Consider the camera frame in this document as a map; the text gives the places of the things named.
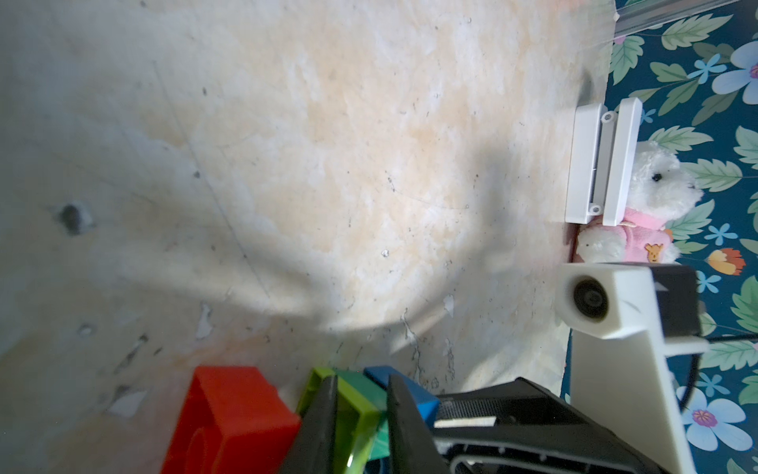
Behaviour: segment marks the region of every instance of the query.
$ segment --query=white flower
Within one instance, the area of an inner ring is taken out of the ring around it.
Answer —
[[[713,80],[713,92],[729,94],[747,84],[742,101],[758,104],[758,41],[742,45],[731,54],[731,63],[741,69],[725,72]]]
[[[681,399],[686,387],[676,390]],[[720,439],[733,450],[747,451],[753,447],[749,434],[730,425],[745,421],[745,412],[731,400],[717,398],[708,403],[705,394],[695,388],[687,408],[681,413],[682,422],[689,425],[687,440],[693,446],[705,451],[715,451]]]

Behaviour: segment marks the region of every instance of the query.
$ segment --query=white bracket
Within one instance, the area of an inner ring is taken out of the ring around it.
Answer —
[[[603,225],[624,218],[642,119],[642,101],[623,99],[619,113],[603,104],[583,105],[574,116],[565,221],[587,224],[603,215]]]
[[[672,474],[695,474],[666,357],[702,353],[700,337],[663,337],[647,267],[569,263],[559,269],[556,313],[572,329],[571,405]],[[580,281],[598,281],[607,314],[575,303]]]

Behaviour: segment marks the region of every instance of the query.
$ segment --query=red toy block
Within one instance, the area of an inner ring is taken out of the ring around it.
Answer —
[[[275,474],[299,429],[255,367],[198,367],[161,474]]]

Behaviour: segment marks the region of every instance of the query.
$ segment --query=white teddy bear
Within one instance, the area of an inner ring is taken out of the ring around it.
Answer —
[[[664,226],[687,214],[701,197],[703,191],[674,153],[656,142],[640,142],[624,220],[607,227],[595,218],[579,232],[576,253],[587,263],[672,263],[681,253]]]

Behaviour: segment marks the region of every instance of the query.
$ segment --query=black cable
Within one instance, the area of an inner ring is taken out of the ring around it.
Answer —
[[[749,334],[739,334],[737,336],[716,336],[707,338],[708,342],[733,342],[733,341],[758,341],[758,333],[751,332]],[[690,373],[687,376],[687,385],[684,393],[679,400],[679,410],[684,411],[687,404],[690,403],[692,394],[695,389],[695,382],[697,382],[697,376],[700,374],[700,354],[693,354],[690,364]]]
[[[708,342],[758,341],[758,334],[739,334],[737,336],[717,336],[707,338]]]
[[[690,362],[690,374],[687,377],[687,388],[685,388],[684,393],[681,395],[681,400],[679,400],[679,411],[684,411],[684,408],[687,407],[687,404],[690,403],[690,399],[692,398],[692,393],[695,389],[695,382],[697,381],[697,376],[700,374],[700,354],[692,354],[692,360]]]

